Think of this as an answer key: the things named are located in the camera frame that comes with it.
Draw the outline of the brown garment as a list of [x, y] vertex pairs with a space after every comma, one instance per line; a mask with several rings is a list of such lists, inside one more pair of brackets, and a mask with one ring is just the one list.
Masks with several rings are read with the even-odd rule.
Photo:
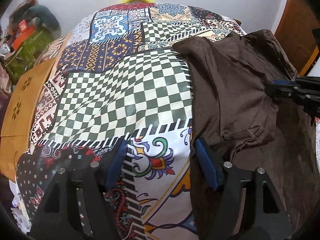
[[298, 74], [281, 45], [263, 29], [220, 41], [190, 37], [173, 45], [186, 59], [193, 87], [191, 204], [200, 239], [206, 239], [219, 196], [209, 187], [195, 155], [203, 138], [224, 161], [264, 168], [287, 213], [288, 239], [315, 239], [319, 231], [316, 129], [303, 106], [271, 98], [267, 85]]

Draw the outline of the brown wooden door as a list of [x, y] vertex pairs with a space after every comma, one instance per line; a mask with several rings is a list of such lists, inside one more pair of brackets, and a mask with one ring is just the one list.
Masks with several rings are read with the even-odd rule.
[[319, 28], [305, 0], [287, 0], [275, 37], [300, 76], [310, 72], [319, 49], [312, 33]]

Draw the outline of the wooden folding lap table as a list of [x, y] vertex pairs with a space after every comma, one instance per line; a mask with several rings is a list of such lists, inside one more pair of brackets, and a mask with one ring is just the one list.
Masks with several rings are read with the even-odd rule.
[[57, 62], [71, 33], [56, 57], [36, 65], [19, 79], [10, 98], [1, 129], [1, 174], [15, 182], [17, 162], [30, 145], [30, 131], [43, 85], [55, 74]]

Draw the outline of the patchwork patterned bedsheet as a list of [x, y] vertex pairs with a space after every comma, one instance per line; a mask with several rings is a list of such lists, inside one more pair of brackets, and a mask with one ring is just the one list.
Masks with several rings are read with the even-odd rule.
[[[119, 239], [200, 239], [191, 204], [193, 87], [173, 45], [230, 33], [247, 35], [235, 20], [180, 4], [119, 4], [84, 18], [46, 84], [57, 103], [53, 125], [17, 164], [31, 226], [59, 168], [100, 161], [123, 138], [120, 174], [103, 193]], [[92, 236], [82, 189], [76, 194]]]

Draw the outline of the green patterned storage box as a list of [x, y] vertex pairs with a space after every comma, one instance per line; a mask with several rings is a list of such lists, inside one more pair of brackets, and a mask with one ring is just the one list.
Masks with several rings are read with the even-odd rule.
[[4, 68], [14, 85], [25, 72], [33, 68], [36, 59], [52, 41], [47, 29], [35, 29], [17, 50], [4, 58]]

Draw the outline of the orange round lid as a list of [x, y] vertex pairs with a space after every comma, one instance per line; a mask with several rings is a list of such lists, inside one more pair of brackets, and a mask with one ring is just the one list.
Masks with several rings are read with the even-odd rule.
[[13, 50], [17, 50], [19, 46], [34, 32], [35, 27], [29, 27], [28, 29], [25, 29], [25, 31], [21, 32], [12, 44]]

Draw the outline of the red small box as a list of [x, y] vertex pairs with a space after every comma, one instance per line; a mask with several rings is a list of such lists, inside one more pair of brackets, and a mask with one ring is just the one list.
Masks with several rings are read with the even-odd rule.
[[28, 30], [28, 24], [25, 20], [22, 20], [19, 24], [18, 24], [19, 30], [20, 32], [25, 32], [26, 30]]

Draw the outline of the grey plush toy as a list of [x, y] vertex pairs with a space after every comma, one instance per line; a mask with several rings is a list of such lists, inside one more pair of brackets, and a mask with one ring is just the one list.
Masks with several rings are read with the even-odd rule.
[[57, 18], [44, 5], [34, 5], [30, 7], [24, 14], [25, 20], [34, 20], [35, 27], [46, 28], [50, 31], [53, 39], [61, 37], [61, 28]]

